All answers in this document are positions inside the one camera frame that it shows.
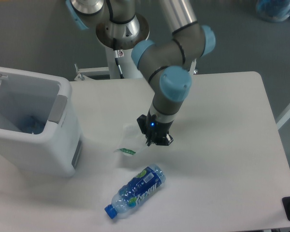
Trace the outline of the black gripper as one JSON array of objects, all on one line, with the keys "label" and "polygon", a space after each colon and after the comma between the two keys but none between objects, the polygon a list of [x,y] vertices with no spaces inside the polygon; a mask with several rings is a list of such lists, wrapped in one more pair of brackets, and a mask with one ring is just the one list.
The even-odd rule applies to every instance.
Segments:
[{"label": "black gripper", "polygon": [[141,133],[145,134],[147,146],[151,144],[169,146],[174,141],[173,137],[169,134],[173,121],[168,123],[159,122],[156,115],[151,115],[148,112],[147,116],[140,115],[137,118],[137,123]]}]

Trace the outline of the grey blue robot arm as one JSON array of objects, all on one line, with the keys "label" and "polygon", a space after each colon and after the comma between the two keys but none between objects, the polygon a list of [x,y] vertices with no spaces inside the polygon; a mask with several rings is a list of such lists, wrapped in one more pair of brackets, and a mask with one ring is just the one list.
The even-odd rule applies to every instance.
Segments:
[{"label": "grey blue robot arm", "polygon": [[137,118],[146,144],[168,146],[169,129],[192,85],[195,62],[210,53],[216,39],[198,23],[188,0],[161,0],[172,39],[164,45],[149,40],[147,20],[133,0],[68,0],[77,26],[94,29],[107,55],[112,79],[144,78],[154,91],[148,113]]}]

